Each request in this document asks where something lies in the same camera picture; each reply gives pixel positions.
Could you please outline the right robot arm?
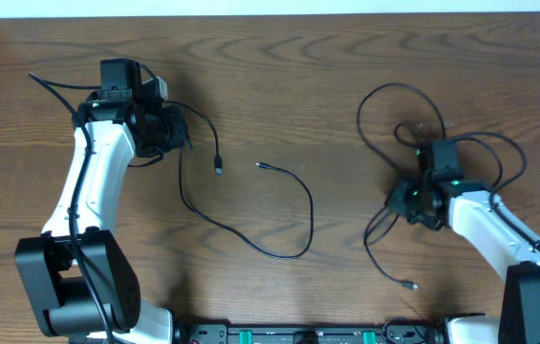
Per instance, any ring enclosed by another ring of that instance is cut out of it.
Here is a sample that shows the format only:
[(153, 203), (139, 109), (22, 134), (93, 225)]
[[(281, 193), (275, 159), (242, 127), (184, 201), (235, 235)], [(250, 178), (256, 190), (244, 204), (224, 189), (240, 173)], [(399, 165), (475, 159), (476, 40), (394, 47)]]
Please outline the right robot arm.
[(412, 225), (452, 229), (504, 283), (499, 317), (447, 317), (444, 342), (540, 344), (540, 236), (508, 210), (498, 185), (465, 178), (458, 142), (441, 139), (419, 146), (420, 175), (401, 180), (386, 204)]

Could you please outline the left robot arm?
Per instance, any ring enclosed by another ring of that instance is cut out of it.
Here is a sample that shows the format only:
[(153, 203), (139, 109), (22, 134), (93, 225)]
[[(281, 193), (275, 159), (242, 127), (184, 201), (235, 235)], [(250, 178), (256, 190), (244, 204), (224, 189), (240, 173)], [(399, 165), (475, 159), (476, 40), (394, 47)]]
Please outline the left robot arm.
[(14, 260), (40, 331), (72, 341), (171, 343), (172, 313), (141, 297), (115, 238), (123, 179), (189, 141), (167, 85), (128, 58), (100, 63), (101, 83), (68, 110), (75, 152), (54, 213), (40, 235), (21, 239)]

